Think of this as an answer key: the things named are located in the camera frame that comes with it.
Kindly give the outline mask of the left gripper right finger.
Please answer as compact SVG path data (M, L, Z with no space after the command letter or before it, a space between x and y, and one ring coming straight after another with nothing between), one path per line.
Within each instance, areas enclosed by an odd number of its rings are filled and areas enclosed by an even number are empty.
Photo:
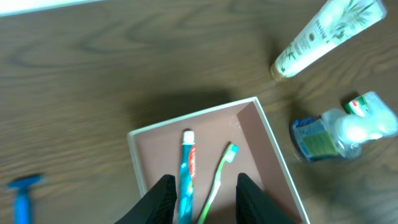
M236 185L237 224L294 224L254 181L239 173Z

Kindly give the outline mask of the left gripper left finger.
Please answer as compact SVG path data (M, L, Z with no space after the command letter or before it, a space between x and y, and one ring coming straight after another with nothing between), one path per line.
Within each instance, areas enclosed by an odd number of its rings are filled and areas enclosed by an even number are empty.
M116 224L171 224L176 201L175 176L165 174Z

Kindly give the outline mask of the Colgate toothpaste tube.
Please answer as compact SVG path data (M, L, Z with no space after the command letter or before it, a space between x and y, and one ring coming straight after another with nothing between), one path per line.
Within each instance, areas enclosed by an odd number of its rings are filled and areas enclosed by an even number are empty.
M195 133L183 131L180 159L178 224L192 223L193 193L196 172Z

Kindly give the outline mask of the green toothbrush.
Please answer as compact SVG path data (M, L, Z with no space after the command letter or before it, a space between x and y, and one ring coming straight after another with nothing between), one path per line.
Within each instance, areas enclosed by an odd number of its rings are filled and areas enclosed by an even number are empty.
M238 151L239 151L239 147L237 145L233 144L232 142L227 143L225 150L223 151L223 153L219 159L218 165L216 167L211 190L210 190L210 192L208 194L208 198L201 210L197 224L204 224L207 214L211 208L211 204L213 203L213 201L221 187L221 175L222 175L223 166L225 163L232 163L234 161L234 158L236 157Z

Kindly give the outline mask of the clear pump soap bottle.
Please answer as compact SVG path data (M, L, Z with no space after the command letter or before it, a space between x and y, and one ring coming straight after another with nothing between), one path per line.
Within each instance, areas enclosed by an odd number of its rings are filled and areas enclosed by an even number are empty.
M377 93L369 91L359 96L368 104L365 117L333 108L292 122L290 137L302 158L310 162L336 157L355 159L361 154L362 144L397 135L397 115Z

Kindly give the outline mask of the blue disposable razor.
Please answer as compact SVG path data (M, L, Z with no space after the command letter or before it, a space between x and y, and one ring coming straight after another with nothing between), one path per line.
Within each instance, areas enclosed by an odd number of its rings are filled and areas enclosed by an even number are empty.
M30 187L39 183L44 178L43 174L26 175L7 184L9 189L16 189L16 197L13 204L13 224L33 224L32 202Z

